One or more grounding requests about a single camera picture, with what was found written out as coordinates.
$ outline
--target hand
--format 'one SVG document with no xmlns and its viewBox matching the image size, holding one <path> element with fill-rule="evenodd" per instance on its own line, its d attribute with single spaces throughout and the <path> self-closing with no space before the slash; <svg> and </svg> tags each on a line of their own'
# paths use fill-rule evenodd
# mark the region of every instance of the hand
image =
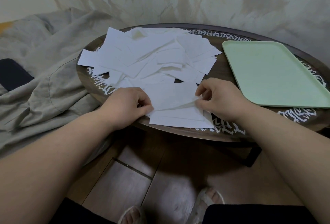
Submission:
<svg viewBox="0 0 330 224">
<path fill-rule="evenodd" d="M 217 78 L 203 80 L 196 90 L 196 96 L 200 95 L 203 99 L 196 100 L 196 106 L 225 121 L 238 121 L 254 105 L 232 82 Z"/>
<path fill-rule="evenodd" d="M 150 98 L 141 88 L 119 88 L 97 110 L 114 130 L 127 127 L 151 111 Z"/>
</svg>

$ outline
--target pile of paper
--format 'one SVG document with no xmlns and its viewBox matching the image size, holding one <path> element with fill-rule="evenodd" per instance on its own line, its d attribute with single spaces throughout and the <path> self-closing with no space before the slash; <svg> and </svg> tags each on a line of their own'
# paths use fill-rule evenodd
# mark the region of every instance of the pile of paper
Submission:
<svg viewBox="0 0 330 224">
<path fill-rule="evenodd" d="M 213 128 L 211 114 L 193 102 L 197 84 L 218 54 L 208 39 L 183 29 L 133 28 L 124 33 L 109 28 L 102 47 L 84 49 L 78 64 L 94 67 L 94 76 L 109 72 L 106 84 L 115 88 L 142 88 L 155 108 L 150 124 Z"/>
</svg>

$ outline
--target left hand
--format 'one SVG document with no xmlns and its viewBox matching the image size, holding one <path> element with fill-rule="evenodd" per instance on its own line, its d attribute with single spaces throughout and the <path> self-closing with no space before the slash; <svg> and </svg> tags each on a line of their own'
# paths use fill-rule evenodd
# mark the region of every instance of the left hand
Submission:
<svg viewBox="0 0 330 224">
<path fill-rule="evenodd" d="M 114 130 L 123 129 L 153 111 L 150 98 L 141 88 L 119 88 L 96 112 Z"/>
</svg>

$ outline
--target forearm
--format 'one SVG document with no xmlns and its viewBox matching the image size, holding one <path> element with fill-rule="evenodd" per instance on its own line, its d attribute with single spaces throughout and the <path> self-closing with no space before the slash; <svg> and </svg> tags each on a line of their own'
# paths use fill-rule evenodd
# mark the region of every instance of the forearm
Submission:
<svg viewBox="0 0 330 224">
<path fill-rule="evenodd" d="M 110 132 L 91 112 L 0 160 L 0 222 L 48 222 L 76 172 Z"/>
<path fill-rule="evenodd" d="M 238 122 L 320 223 L 330 222 L 330 140 L 252 105 Z"/>
</svg>

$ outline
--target foot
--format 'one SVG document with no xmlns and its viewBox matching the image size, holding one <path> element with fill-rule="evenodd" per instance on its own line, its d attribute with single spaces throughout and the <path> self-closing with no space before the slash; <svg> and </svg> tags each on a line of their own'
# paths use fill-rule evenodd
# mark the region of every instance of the foot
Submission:
<svg viewBox="0 0 330 224">
<path fill-rule="evenodd" d="M 214 187 L 203 189 L 195 202 L 186 224 L 201 224 L 209 205 L 224 204 L 222 196 Z"/>
<path fill-rule="evenodd" d="M 124 216 L 120 218 L 118 224 L 145 224 L 146 222 L 141 217 L 141 213 L 136 206 L 126 210 Z"/>
</svg>

